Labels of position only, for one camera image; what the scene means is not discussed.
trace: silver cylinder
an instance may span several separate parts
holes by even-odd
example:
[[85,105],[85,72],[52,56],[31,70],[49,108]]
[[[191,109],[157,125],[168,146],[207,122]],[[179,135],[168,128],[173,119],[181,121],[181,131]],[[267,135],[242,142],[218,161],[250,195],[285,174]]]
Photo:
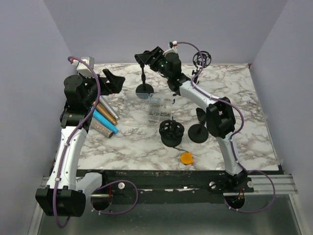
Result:
[[106,99],[104,99],[103,96],[100,96],[99,102],[103,105],[103,107],[105,107],[108,112],[116,119],[119,120],[119,115],[117,114],[117,112],[112,108],[112,106],[106,101]]
[[114,134],[113,131],[109,130],[94,118],[91,120],[90,128],[96,130],[107,138],[111,138]]

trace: white wall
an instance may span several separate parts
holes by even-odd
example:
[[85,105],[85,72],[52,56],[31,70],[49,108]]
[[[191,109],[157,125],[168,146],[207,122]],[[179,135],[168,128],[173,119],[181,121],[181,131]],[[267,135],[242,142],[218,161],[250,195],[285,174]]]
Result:
[[289,0],[251,72],[283,168],[313,231],[313,1]]
[[0,31],[0,234],[24,235],[55,155],[63,80],[74,67],[42,0],[1,1]]
[[[132,62],[169,41],[189,41],[213,63],[251,63],[287,0],[44,0],[70,52]],[[179,55],[192,62],[193,48]]]

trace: plastic container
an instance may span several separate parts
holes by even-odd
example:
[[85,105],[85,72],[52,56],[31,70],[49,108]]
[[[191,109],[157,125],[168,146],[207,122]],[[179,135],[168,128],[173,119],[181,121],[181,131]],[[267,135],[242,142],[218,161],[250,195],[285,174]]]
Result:
[[159,126],[162,121],[171,119],[172,104],[173,96],[170,94],[150,94],[147,124],[149,126]]
[[129,126],[159,126],[172,118],[170,94],[126,94],[121,123]]
[[127,126],[147,125],[148,94],[125,94],[124,107],[120,123]]

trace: screw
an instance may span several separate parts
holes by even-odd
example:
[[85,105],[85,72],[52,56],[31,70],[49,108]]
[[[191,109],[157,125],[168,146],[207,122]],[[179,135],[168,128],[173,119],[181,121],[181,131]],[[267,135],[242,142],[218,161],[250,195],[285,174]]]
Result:
[[119,189],[124,189],[125,188],[125,184],[123,182],[118,184],[118,188]]
[[149,112],[149,115],[158,116],[158,112]]
[[166,112],[161,112],[161,117],[169,117],[170,114]]
[[254,183],[252,181],[248,181],[248,183],[246,184],[249,188],[253,188]]
[[210,186],[211,189],[215,189],[216,188],[215,182],[213,182],[213,181],[211,181],[209,183],[209,186]]
[[151,108],[158,108],[158,107],[160,107],[160,104],[150,104],[150,107]]

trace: red wire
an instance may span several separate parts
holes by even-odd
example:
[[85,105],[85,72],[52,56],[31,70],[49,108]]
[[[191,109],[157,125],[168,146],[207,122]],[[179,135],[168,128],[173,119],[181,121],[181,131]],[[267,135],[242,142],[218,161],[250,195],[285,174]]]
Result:
[[238,194],[238,199],[240,200],[240,194],[242,193],[242,191],[243,191],[243,189],[241,188],[240,190],[239,190],[239,194]]
[[112,185],[110,185],[109,198],[112,198]]

